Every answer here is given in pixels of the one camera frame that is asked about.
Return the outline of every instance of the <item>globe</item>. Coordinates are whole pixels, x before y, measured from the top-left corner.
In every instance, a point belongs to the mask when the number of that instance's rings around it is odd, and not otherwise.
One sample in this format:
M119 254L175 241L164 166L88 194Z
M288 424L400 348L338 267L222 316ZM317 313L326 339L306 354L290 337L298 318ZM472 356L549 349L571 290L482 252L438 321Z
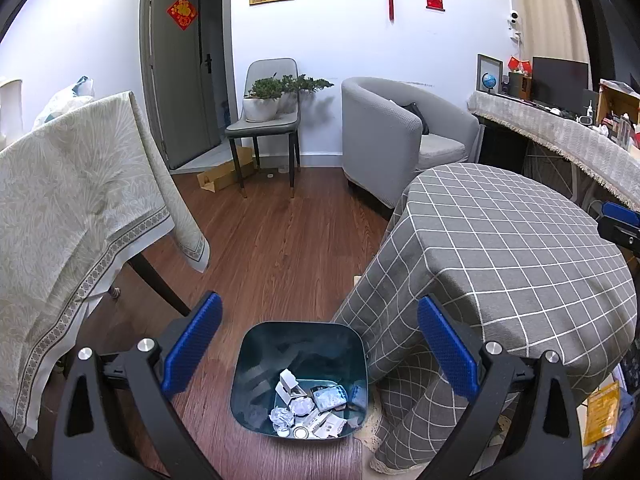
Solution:
M495 76L486 73L482 76L482 84L488 88L489 90L491 90L492 88L495 88L495 85L497 84L497 81L495 80Z

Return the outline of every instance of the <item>red tassel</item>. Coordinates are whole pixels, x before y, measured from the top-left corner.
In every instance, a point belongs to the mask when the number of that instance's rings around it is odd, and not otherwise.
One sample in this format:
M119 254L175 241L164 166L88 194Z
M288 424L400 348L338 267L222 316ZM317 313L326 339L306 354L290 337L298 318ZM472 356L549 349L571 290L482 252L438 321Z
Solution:
M394 20L394 0L389 0L389 19Z

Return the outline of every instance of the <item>chair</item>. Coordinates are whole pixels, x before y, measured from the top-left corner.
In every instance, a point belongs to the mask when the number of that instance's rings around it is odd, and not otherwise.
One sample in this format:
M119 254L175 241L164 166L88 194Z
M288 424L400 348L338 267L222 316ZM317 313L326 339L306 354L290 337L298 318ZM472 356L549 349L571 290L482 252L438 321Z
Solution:
M416 103L430 130L401 106ZM421 88L386 79L342 82L342 169L388 207L419 173L476 162L481 127L470 113Z
M297 78L298 66L296 65L296 61L290 57L254 61L249 66L249 70L246 74L244 94L248 94L256 80L265 77L272 77L274 74L277 78L281 78L284 75L292 75ZM247 121L244 115L244 110L242 110L242 115L239 121L226 128L225 135L228 137L229 144L231 145L231 153L234 157L234 165L236 167L238 183L240 184L240 191L242 196L245 198L246 191L244 190L244 182L242 181L238 150L236 149L236 139L242 139L244 137L253 138L255 161L258 165L258 170L260 170L258 137L283 134L289 134L289 186L291 188L291 197L293 198L295 161L298 162L298 170L300 170L300 140L298 138L298 125L300 124L300 98L298 96L296 96L295 108L295 111L292 113L279 114L274 120L265 121L263 123Z

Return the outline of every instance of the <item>tablecloth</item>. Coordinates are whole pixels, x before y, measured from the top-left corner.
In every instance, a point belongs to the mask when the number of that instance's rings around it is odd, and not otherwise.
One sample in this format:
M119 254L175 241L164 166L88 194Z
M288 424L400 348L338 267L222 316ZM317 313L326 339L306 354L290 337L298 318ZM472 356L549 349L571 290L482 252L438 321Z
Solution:
M576 121L486 92L473 92L467 108L559 153L626 206L640 209L640 161L607 137Z
M556 350L578 403L617 364L636 326L625 260L577 205L489 166L420 174L334 317L362 337L380 394L382 410L361 433L380 472L429 462L466 407L418 329L417 301L428 293L513 354Z
M169 232L203 272L209 245L132 92L64 114L0 152L0 410L23 445L82 320L123 264Z

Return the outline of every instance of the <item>metal screw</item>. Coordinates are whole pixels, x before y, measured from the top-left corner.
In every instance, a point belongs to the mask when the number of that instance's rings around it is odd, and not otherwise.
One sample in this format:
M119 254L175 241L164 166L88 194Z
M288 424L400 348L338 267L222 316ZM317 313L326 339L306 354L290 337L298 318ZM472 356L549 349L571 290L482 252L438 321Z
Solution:
M81 361L86 361L89 357L94 354L94 351L91 350L88 346L85 346L78 352L78 359Z
M553 350L547 350L545 352L545 359L550 363L557 363L560 360L560 356L558 352L554 352Z
M144 339L138 341L138 350L140 350L141 352L149 352L153 349L154 346L156 346L156 342L153 339L149 339L148 337L145 337Z
M495 341L489 341L484 345L484 349L491 355L500 355L502 353L502 345Z

